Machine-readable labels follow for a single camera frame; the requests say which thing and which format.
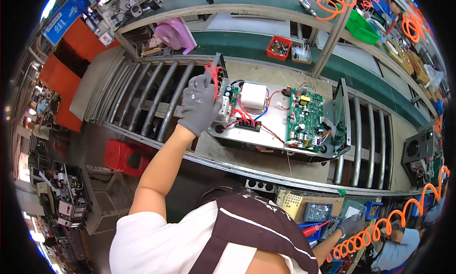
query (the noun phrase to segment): brown apron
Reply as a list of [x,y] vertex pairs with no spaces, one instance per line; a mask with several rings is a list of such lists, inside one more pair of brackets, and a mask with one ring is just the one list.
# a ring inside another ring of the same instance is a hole
[[226,194],[214,198],[219,209],[214,229],[190,274],[213,273],[228,242],[284,254],[309,274],[318,273],[307,238],[282,208],[254,193],[232,195],[231,187],[216,189]]

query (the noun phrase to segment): capacitor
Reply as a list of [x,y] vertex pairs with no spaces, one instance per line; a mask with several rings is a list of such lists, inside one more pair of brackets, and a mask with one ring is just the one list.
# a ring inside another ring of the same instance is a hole
[[294,130],[297,134],[302,132],[305,129],[305,124],[301,123],[299,126],[297,126]]

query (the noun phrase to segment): plastic bag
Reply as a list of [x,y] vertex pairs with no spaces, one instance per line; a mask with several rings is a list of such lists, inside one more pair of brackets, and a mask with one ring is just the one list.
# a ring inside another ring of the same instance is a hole
[[432,66],[430,66],[429,64],[425,64],[424,66],[430,79],[429,83],[426,84],[425,88],[429,88],[429,91],[431,92],[431,94],[433,94],[439,88],[440,82],[445,76],[445,73],[433,69]]

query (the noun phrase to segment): hand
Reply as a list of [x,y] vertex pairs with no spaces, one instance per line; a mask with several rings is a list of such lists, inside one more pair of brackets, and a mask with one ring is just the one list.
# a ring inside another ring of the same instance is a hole
[[364,212],[362,212],[361,217],[359,217],[359,215],[353,215],[349,218],[346,218],[341,223],[341,225],[339,225],[339,229],[342,231],[342,235],[354,234],[362,229],[365,222],[366,222],[365,214],[364,214]]
[[206,81],[204,75],[190,79],[183,92],[182,118],[177,121],[196,136],[209,128],[222,107],[222,97],[214,102],[215,85]]

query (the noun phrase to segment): green conveyor belt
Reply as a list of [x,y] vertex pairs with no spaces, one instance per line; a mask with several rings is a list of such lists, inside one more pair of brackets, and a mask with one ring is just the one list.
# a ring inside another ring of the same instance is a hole
[[[220,52],[224,56],[267,61],[305,71],[313,68],[321,53],[320,49],[311,47],[312,64],[306,65],[291,62],[290,56],[286,61],[267,57],[266,48],[271,41],[269,36],[241,32],[193,32],[192,34],[198,47],[190,54],[215,55]],[[415,127],[418,128],[427,123],[419,110],[401,93],[391,88],[383,78],[348,60],[332,54],[322,71],[322,76],[336,81],[341,77],[351,78],[351,82],[347,81],[348,86],[396,111]]]
[[[327,18],[331,13],[323,10],[319,5],[317,5],[316,0],[308,0],[313,9],[315,10],[316,14],[321,18]],[[307,11],[305,11],[304,7],[299,3],[298,0],[214,0],[214,4],[252,4],[252,5],[263,5],[263,6],[270,6],[276,7],[281,9],[288,9],[291,11],[303,13],[309,15]],[[144,19],[153,15],[169,12],[172,10],[177,9],[184,9],[193,6],[202,6],[207,5],[206,0],[165,0],[163,2],[163,7],[157,10],[148,10],[145,11],[142,16],[137,19],[131,18],[125,25],[133,23],[137,20]],[[328,22],[334,23],[336,18],[329,20]]]

